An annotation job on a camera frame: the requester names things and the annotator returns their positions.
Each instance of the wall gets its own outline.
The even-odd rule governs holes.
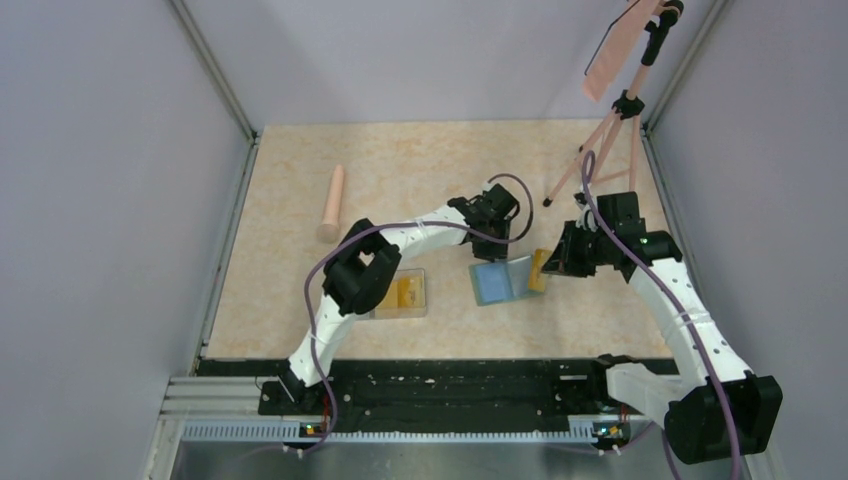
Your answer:
[[[845,2],[733,2],[656,144],[720,328],[784,390],[794,478],[843,478]]]
[[[583,70],[622,0],[187,0],[254,125],[603,116]],[[711,2],[686,10],[652,69],[648,110]]]
[[[0,12],[0,478],[137,478],[246,142],[164,1]]]

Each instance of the table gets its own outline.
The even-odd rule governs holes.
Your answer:
[[[534,198],[530,233],[510,245],[510,257],[553,249],[563,222],[578,209],[572,177],[557,201],[545,193],[600,120],[423,122],[269,126],[259,152],[218,306],[207,358],[284,358],[308,330],[303,299],[307,272],[330,246],[319,243],[330,174],[346,168],[341,228],[363,217],[375,224],[428,213],[456,196],[471,197],[492,175],[520,176]],[[629,161],[627,122],[604,173]],[[667,229],[640,145],[636,191],[649,230]],[[521,188],[502,185],[521,202],[513,234],[529,211]],[[627,178],[594,194],[624,191]],[[641,299],[611,267],[588,279],[550,277],[545,295],[478,307],[468,266],[480,263],[470,245],[416,257],[403,268],[427,275],[428,313],[419,319],[363,320],[339,348],[339,358],[573,358],[602,353],[668,357]],[[320,294],[316,278],[310,289]]]

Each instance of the beige table surface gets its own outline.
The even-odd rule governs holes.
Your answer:
[[[553,249],[563,222],[578,209],[572,177],[550,208],[545,193],[599,120],[434,122],[270,126],[256,165],[226,275],[207,356],[283,358],[308,330],[303,281],[329,247],[315,238],[330,173],[347,169],[342,231],[359,218],[374,224],[428,213],[449,198],[471,197],[492,175],[511,172],[529,185],[536,218],[530,233],[510,245],[510,257]],[[630,122],[622,129],[603,173],[624,168]],[[639,146],[637,180],[649,230],[665,217]],[[521,202],[513,235],[526,220],[527,202],[509,179],[502,184]],[[593,193],[627,188],[626,177]],[[670,356],[641,299],[607,267],[594,278],[549,277],[544,296],[478,307],[468,266],[480,263],[470,245],[430,252],[404,263],[423,267],[429,311],[420,319],[364,320],[340,347],[339,358],[542,358],[602,353]],[[323,275],[312,285],[317,300]]]

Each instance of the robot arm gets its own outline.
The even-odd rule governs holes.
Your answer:
[[[783,398],[775,379],[757,377],[719,332],[695,292],[683,255],[667,232],[648,232],[639,216],[636,193],[596,198],[597,209],[614,235],[681,302],[680,314],[665,292],[597,228],[583,194],[577,221],[565,223],[562,237],[543,273],[587,277],[612,265],[650,308],[680,373],[669,380],[627,356],[603,355],[595,363],[589,387],[598,400],[625,403],[662,426],[675,454],[692,464],[730,456],[727,427],[706,365],[689,330],[692,323],[710,364],[728,397],[741,454],[765,450]]]
[[[324,268],[324,294],[315,315],[315,347],[321,370],[330,371],[333,356],[353,324],[382,301],[401,259],[468,241],[472,242],[472,251],[477,258],[490,261],[505,259],[509,225],[515,216],[511,212],[516,207],[518,202],[505,188],[499,184],[487,184],[481,195],[470,200],[464,197],[451,199],[447,205],[431,213],[404,222],[413,226],[388,227],[368,235],[329,261]],[[504,241],[480,240],[447,224],[466,226]],[[370,221],[360,220],[343,242],[370,227],[373,227]],[[373,255],[371,263],[365,265],[359,258],[360,253]],[[312,358],[311,341],[312,334],[308,332],[289,357],[290,370],[283,379],[283,385],[293,401],[297,391],[321,381]]]

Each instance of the tripod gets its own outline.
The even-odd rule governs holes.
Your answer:
[[[645,102],[640,100],[638,95],[639,91],[642,89],[642,85],[645,83],[645,78],[648,76],[648,71],[657,59],[657,55],[659,54],[660,48],[668,35],[669,29],[677,23],[677,20],[680,17],[683,5],[680,4],[678,6],[678,3],[679,2],[673,1],[666,2],[666,8],[659,15],[659,24],[651,21],[645,25],[645,30],[650,33],[650,37],[648,38],[648,45],[645,48],[645,53],[642,55],[641,65],[639,65],[639,69],[636,71],[636,75],[633,77],[630,87],[621,92],[621,97],[613,102],[610,112],[607,113],[601,121],[601,124],[598,125],[595,131],[589,135],[589,138],[580,145],[580,148],[577,149],[577,155],[574,157],[574,160],[572,160],[571,164],[569,164],[568,168],[566,168],[565,173],[559,180],[559,183],[557,183],[554,189],[551,190],[551,193],[545,197],[542,205],[549,207],[551,203],[553,203],[557,193],[559,193],[563,185],[565,185],[565,182],[568,181],[571,175],[573,175],[577,170],[577,167],[581,164],[580,153],[583,152],[583,150],[592,148],[605,132],[606,138],[601,144],[601,150],[598,153],[598,159],[595,165],[595,178],[592,179],[592,183],[597,185],[614,178],[629,175],[629,190],[634,190],[636,187],[636,153],[639,148],[639,128],[641,126],[642,110],[645,108]],[[616,137],[618,137],[618,133],[621,131],[624,121],[629,119],[633,119],[633,133],[630,138],[630,166],[619,172],[611,173],[603,177],[598,176],[601,168],[604,166],[604,161],[606,160],[607,155],[609,155],[610,149],[612,149],[613,143],[615,143]]]

